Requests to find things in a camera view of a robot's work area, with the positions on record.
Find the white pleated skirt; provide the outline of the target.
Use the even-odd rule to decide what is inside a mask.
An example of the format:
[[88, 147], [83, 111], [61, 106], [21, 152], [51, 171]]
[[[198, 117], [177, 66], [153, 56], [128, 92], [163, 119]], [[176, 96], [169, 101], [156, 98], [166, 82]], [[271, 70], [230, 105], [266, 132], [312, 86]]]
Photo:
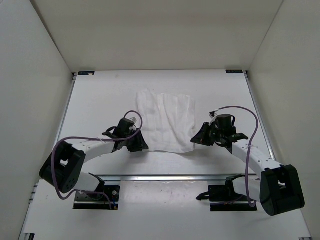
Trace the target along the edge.
[[184, 94], [157, 94], [144, 89], [136, 94], [143, 119], [142, 134], [150, 152], [184, 154], [194, 151], [196, 102]]

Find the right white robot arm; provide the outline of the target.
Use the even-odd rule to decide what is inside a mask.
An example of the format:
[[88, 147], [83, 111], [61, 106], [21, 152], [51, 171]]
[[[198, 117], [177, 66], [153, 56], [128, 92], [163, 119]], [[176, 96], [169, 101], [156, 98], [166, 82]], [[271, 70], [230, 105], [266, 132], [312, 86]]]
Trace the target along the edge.
[[204, 122], [200, 131], [190, 140], [203, 146], [217, 145], [225, 148], [234, 157], [242, 160], [256, 175], [250, 179], [245, 174], [226, 178], [223, 185], [209, 187], [200, 194], [198, 201], [209, 199], [211, 202], [231, 204], [245, 196], [261, 204], [269, 216], [302, 209], [305, 198], [297, 169], [289, 164], [283, 165], [262, 153], [249, 143], [249, 138], [238, 133], [236, 118], [231, 114], [211, 113], [212, 121]]

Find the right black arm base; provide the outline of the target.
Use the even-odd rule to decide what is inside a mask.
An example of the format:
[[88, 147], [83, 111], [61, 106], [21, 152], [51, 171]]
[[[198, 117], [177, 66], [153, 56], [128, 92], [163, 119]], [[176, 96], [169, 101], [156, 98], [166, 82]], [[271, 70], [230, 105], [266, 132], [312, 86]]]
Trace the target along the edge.
[[199, 194], [196, 200], [209, 200], [211, 212], [255, 212], [257, 206], [251, 207], [247, 197], [234, 190], [233, 181], [244, 178], [243, 174], [238, 174], [227, 177], [224, 185], [209, 185], [208, 191]]

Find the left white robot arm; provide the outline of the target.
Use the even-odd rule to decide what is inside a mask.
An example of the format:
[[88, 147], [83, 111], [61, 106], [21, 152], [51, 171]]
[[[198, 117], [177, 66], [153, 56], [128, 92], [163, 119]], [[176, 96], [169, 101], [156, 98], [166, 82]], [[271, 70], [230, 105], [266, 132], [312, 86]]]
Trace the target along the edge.
[[84, 139], [78, 144], [61, 141], [40, 169], [40, 178], [56, 186], [62, 194], [75, 190], [87, 192], [93, 199], [101, 198], [105, 192], [104, 181], [92, 173], [82, 172], [83, 165], [123, 147], [131, 153], [149, 149], [133, 118], [122, 118], [117, 126], [108, 128], [102, 135], [103, 140]]

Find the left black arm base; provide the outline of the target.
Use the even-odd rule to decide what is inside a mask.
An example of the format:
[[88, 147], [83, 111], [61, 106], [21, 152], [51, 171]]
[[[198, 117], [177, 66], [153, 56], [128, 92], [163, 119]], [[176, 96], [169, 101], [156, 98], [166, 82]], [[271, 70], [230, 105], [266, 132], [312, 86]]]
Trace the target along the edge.
[[103, 181], [95, 190], [99, 194], [77, 192], [74, 197], [73, 209], [116, 211], [119, 209], [120, 190], [119, 181]]

